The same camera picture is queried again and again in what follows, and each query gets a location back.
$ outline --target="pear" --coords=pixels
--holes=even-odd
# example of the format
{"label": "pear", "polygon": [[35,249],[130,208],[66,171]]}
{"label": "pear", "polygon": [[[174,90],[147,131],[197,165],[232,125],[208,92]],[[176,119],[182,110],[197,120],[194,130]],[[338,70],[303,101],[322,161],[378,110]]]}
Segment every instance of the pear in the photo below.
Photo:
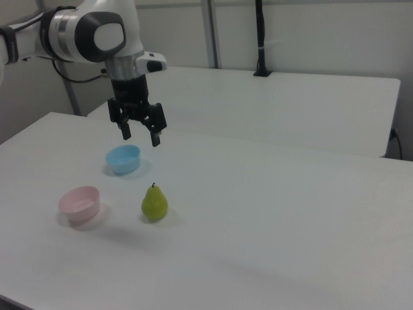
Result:
{"label": "pear", "polygon": [[160,220],[168,210],[168,201],[161,189],[152,184],[142,201],[142,212],[149,220]]}

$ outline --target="white surface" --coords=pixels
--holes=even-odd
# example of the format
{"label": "white surface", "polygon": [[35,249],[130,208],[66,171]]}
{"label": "white surface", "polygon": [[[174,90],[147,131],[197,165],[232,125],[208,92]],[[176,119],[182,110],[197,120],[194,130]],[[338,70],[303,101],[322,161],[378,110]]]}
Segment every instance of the white surface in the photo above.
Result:
{"label": "white surface", "polygon": [[[0,146],[0,294],[34,309],[408,309],[413,166],[49,114]],[[157,182],[170,211],[141,217]],[[57,203],[96,186],[104,211],[67,227]]]}
{"label": "white surface", "polygon": [[[385,154],[398,80],[280,73],[263,78],[252,73],[169,68],[147,75],[149,102],[163,104],[171,129],[364,156]],[[109,121],[107,104],[89,117]]]}
{"label": "white surface", "polygon": [[[252,2],[250,6],[216,8],[217,38],[225,69],[253,70],[256,66]],[[266,49],[270,69],[400,79],[395,126],[404,157],[413,160],[413,143],[409,143],[413,140],[413,3],[269,5],[263,10],[266,40],[281,40]],[[392,155],[398,158],[396,142],[394,146]]]}
{"label": "white surface", "polygon": [[121,24],[106,24],[95,32],[95,44],[101,50],[110,50],[125,40]]}

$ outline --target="cable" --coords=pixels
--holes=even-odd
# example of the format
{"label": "cable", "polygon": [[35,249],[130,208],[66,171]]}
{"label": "cable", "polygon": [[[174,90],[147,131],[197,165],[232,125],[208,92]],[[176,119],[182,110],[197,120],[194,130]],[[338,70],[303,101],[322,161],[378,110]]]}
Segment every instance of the cable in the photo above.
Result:
{"label": "cable", "polygon": [[40,21],[41,20],[41,17],[38,17],[38,18],[36,18],[36,19],[33,19],[31,22],[29,22],[28,24],[25,24],[25,25],[23,25],[23,26],[20,26],[20,27],[17,27],[17,28],[15,28],[14,29],[14,32],[17,32],[17,31],[20,31],[20,30],[22,30],[22,29],[25,29],[25,28],[27,28],[27,27],[29,27],[29,26],[32,26],[33,24],[36,24],[38,21]]}
{"label": "cable", "polygon": [[59,71],[59,69],[58,69],[57,66],[56,66],[56,61],[55,61],[54,59],[52,60],[52,64],[53,64],[54,70],[56,70],[57,74],[59,74],[59,75],[60,75],[63,79],[65,79],[66,81],[69,81],[69,82],[72,82],[72,83],[77,83],[77,84],[89,83],[89,82],[95,81],[95,80],[100,79],[100,78],[103,77],[103,75],[100,75],[100,76],[95,76],[95,77],[93,77],[93,78],[91,78],[91,79],[86,79],[86,80],[83,80],[83,81],[78,81],[78,80],[75,80],[75,79],[69,79],[68,77],[64,76],[64,75]]}
{"label": "cable", "polygon": [[398,140],[398,143],[399,143],[400,160],[403,160],[403,153],[401,151],[400,138],[399,138],[397,131],[394,133],[394,137]]}

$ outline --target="robotic arm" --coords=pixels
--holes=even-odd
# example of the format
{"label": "robotic arm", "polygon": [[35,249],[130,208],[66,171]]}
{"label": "robotic arm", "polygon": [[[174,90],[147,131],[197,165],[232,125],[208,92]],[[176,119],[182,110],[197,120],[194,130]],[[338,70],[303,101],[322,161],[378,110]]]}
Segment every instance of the robotic arm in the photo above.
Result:
{"label": "robotic arm", "polygon": [[166,70],[161,54],[145,52],[134,0],[84,0],[0,27],[0,83],[3,67],[39,56],[64,62],[105,62],[115,97],[108,100],[110,120],[131,137],[128,120],[140,121],[160,144],[166,128],[162,105],[150,105],[145,74]]}

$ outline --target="table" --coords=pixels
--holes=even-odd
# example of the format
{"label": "table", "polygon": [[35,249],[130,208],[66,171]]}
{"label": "table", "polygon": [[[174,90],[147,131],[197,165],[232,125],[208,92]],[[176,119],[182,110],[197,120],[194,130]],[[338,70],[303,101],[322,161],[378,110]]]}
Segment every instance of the table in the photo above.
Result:
{"label": "table", "polygon": [[[148,74],[171,129],[278,145],[385,155],[400,81],[170,67]],[[107,104],[89,114],[109,119]]]}
{"label": "table", "polygon": [[[413,165],[51,113],[0,145],[0,295],[36,310],[408,309]],[[139,145],[140,168],[104,157]],[[170,210],[140,212],[157,182]],[[103,209],[57,211],[93,185]]]}

